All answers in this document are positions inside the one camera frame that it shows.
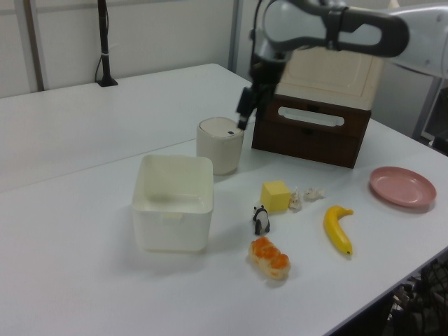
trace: toy food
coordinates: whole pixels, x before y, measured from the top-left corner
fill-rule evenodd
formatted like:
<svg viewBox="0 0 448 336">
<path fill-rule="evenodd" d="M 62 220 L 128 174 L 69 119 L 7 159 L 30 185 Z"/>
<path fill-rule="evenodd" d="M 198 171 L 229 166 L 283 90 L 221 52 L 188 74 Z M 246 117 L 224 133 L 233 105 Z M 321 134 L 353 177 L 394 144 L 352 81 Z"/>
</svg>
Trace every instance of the toy food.
<svg viewBox="0 0 448 336">
<path fill-rule="evenodd" d="M 299 189 L 296 188 L 291 193 L 291 197 L 289 199 L 289 209 L 301 210 L 301 208 L 302 208 L 302 200 L 300 199 Z"/>
<path fill-rule="evenodd" d="M 303 195 L 304 200 L 308 202 L 314 202 L 324 197 L 325 189 L 320 188 L 308 188 L 305 190 L 305 194 Z"/>
<path fill-rule="evenodd" d="M 283 181 L 264 182 L 260 199 L 269 212 L 288 210 L 291 191 Z"/>
<path fill-rule="evenodd" d="M 344 254 L 353 254 L 351 242 L 342 230 L 339 219 L 345 215 L 351 215 L 353 210 L 344 209 L 339 205 L 330 207 L 323 218 L 323 226 L 327 235 L 336 246 L 336 248 Z"/>
<path fill-rule="evenodd" d="M 255 223 L 255 234 L 258 236 L 262 233 L 268 233 L 271 230 L 271 223 L 263 205 L 258 208 L 256 206 L 253 208 L 252 221 Z"/>
<path fill-rule="evenodd" d="M 251 242 L 249 258 L 263 273 L 275 280 L 285 279 L 291 269 L 288 256 L 280 253 L 280 250 L 266 237 Z"/>
</svg>

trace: wooden box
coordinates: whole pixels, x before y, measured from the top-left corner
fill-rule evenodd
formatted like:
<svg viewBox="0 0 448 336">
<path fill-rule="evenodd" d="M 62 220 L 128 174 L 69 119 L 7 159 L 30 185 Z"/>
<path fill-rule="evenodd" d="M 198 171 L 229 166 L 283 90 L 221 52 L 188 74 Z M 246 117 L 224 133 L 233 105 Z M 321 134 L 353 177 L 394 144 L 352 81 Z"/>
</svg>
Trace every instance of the wooden box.
<svg viewBox="0 0 448 336">
<path fill-rule="evenodd" d="M 384 61 L 349 51 L 296 50 L 287 63 L 278 95 L 371 110 Z"/>
<path fill-rule="evenodd" d="M 353 168 L 370 114 L 276 94 L 255 120 L 252 148 Z"/>
</svg>

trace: toy panda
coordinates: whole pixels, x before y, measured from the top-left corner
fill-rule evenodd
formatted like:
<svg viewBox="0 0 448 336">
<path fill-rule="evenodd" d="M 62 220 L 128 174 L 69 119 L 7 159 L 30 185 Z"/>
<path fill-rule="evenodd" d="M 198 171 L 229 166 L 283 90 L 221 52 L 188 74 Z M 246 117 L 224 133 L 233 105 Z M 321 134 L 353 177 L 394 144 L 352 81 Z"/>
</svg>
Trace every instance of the toy panda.
<svg viewBox="0 0 448 336">
<path fill-rule="evenodd" d="M 257 208 L 256 206 L 253 208 L 253 218 L 252 220 L 255 222 L 255 234 L 260 235 L 262 231 L 268 233 L 271 228 L 271 223 L 269 223 L 269 218 L 267 216 L 267 210 L 262 205 Z"/>
</svg>

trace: toy banana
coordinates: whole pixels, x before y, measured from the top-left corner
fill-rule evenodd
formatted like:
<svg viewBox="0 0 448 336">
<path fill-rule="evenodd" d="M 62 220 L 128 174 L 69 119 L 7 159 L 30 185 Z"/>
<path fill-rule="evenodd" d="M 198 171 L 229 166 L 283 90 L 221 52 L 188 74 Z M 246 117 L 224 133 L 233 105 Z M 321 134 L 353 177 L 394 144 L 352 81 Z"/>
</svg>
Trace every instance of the toy banana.
<svg viewBox="0 0 448 336">
<path fill-rule="evenodd" d="M 338 220 L 341 217 L 351 215 L 352 213 L 353 210 L 351 209 L 344 209 L 339 205 L 335 205 L 327 210 L 323 219 L 323 226 L 333 244 L 339 251 L 349 255 L 353 254 L 351 242 L 339 225 Z"/>
</svg>

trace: square container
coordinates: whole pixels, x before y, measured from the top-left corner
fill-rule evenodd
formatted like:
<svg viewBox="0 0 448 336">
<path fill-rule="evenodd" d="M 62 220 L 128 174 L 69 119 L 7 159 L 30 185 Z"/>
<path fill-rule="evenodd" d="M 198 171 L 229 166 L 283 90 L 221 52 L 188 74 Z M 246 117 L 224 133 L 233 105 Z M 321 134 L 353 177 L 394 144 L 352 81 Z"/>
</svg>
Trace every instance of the square container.
<svg viewBox="0 0 448 336">
<path fill-rule="evenodd" d="M 210 159 L 145 156 L 132 198 L 138 247 L 153 251 L 202 250 L 209 236 L 213 192 Z"/>
</svg>

